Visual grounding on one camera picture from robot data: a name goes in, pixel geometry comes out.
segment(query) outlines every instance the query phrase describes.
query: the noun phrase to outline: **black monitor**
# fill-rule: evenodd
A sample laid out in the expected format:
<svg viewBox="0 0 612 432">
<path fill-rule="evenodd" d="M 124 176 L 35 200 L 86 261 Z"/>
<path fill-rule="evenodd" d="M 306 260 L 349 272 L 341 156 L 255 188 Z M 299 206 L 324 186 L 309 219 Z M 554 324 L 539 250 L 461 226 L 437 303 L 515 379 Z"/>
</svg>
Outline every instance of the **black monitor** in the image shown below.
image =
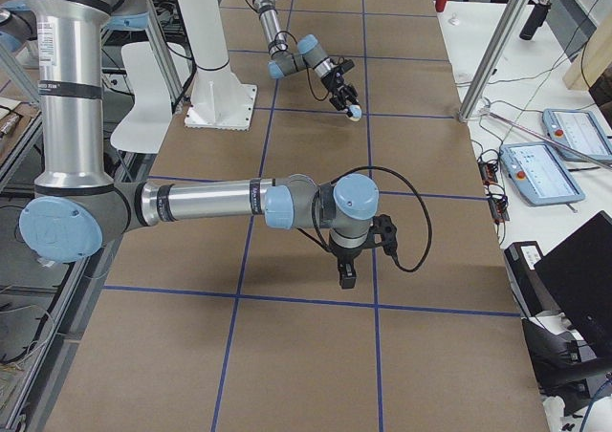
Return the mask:
<svg viewBox="0 0 612 432">
<path fill-rule="evenodd" d="M 599 357 L 612 356 L 612 219 L 604 211 L 535 264 L 561 310 Z"/>
</svg>

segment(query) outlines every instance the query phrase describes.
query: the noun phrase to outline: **label sticker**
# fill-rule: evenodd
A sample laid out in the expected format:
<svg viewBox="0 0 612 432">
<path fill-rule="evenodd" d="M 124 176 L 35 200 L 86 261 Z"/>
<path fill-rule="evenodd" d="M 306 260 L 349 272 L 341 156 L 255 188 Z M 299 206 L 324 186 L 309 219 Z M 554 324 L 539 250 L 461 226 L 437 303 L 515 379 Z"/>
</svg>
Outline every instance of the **label sticker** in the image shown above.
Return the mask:
<svg viewBox="0 0 612 432">
<path fill-rule="evenodd" d="M 523 246 L 520 248 L 530 270 L 535 270 L 534 265 L 541 260 L 536 246 Z"/>
<path fill-rule="evenodd" d="M 54 66 L 56 63 L 55 25 L 38 23 L 38 58 L 41 66 Z"/>
</svg>

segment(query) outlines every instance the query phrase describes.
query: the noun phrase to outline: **computer monitor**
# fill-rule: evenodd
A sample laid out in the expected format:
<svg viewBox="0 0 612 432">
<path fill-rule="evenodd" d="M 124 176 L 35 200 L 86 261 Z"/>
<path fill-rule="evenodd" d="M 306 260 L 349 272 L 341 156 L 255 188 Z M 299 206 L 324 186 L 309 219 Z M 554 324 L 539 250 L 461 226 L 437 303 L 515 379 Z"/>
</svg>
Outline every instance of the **computer monitor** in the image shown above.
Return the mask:
<svg viewBox="0 0 612 432">
<path fill-rule="evenodd" d="M 604 211 L 535 264 L 542 283 L 599 357 L 612 356 L 612 219 Z"/>
</svg>

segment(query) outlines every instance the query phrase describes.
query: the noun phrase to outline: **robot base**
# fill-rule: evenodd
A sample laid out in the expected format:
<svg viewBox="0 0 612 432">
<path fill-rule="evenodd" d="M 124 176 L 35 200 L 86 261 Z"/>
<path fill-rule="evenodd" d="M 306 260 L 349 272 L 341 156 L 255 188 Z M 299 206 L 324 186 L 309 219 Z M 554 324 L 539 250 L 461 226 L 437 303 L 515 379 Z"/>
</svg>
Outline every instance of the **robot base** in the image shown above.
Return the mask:
<svg viewBox="0 0 612 432">
<path fill-rule="evenodd" d="M 198 71 L 185 118 L 187 127 L 249 129 L 257 86 L 240 83 L 229 68 L 222 78 Z"/>
</svg>

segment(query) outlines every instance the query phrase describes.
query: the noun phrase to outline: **brown table surface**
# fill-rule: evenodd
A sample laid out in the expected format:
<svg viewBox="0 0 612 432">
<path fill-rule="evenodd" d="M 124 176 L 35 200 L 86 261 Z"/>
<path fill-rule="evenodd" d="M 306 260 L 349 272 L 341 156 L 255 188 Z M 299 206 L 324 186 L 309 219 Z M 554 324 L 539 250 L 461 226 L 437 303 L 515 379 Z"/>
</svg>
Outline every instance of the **brown table surface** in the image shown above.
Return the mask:
<svg viewBox="0 0 612 432">
<path fill-rule="evenodd" d="M 491 215 L 431 0 L 282 0 L 300 38 L 351 57 L 359 123 L 312 99 L 305 74 L 268 79 L 263 33 L 224 0 L 231 67 L 259 86 L 249 132 L 174 119 L 159 182 L 282 177 L 319 182 L 390 166 L 426 195 L 433 247 L 414 274 L 381 251 L 336 261 L 262 219 L 128 233 L 48 431 L 488 431 L 547 429 Z M 322 87 L 315 80 L 315 89 Z M 401 260 L 426 241 L 420 207 L 374 174 Z"/>
</svg>

